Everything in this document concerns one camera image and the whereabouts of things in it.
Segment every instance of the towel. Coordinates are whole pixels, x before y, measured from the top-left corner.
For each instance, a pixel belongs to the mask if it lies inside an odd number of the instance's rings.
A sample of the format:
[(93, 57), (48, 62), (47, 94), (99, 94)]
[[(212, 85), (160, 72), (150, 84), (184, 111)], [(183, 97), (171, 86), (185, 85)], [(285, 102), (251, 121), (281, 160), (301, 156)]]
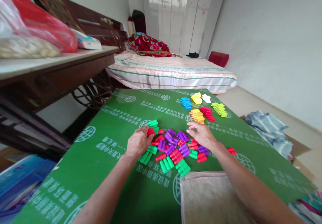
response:
[(180, 186), (182, 223), (255, 223), (224, 172), (189, 172)]

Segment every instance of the bed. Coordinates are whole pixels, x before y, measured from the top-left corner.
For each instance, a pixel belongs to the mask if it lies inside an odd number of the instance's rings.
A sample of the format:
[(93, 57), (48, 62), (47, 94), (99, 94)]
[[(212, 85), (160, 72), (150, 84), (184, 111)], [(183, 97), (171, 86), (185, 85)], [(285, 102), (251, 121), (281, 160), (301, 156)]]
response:
[(114, 55), (107, 72), (133, 89), (207, 88), (224, 93), (237, 85), (237, 77), (206, 59), (140, 56), (126, 50)]

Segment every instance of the right hand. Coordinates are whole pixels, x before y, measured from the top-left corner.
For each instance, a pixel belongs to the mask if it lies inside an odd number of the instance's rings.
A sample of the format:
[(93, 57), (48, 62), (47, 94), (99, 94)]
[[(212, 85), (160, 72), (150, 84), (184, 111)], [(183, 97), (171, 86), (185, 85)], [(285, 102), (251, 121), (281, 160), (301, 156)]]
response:
[(196, 122), (188, 122), (187, 125), (189, 126), (187, 133), (207, 149), (212, 149), (212, 147), (215, 147), (218, 143), (208, 126)]

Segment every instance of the drawer handle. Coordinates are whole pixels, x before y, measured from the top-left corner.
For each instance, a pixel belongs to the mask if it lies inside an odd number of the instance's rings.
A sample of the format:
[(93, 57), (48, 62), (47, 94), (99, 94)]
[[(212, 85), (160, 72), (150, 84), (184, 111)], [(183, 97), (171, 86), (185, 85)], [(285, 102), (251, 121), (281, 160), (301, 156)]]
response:
[(108, 25), (114, 25), (114, 23), (110, 19), (107, 19), (107, 18), (101, 18), (101, 21), (107, 23)]

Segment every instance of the red plastic bag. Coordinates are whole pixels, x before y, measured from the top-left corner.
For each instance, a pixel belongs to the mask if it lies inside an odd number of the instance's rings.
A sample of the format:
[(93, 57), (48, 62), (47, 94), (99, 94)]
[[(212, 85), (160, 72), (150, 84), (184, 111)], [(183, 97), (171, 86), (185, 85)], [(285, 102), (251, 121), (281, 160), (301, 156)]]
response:
[(40, 8), (31, 0), (12, 0), (29, 33), (55, 45), (61, 52), (76, 52), (78, 41), (75, 33), (63, 22)]

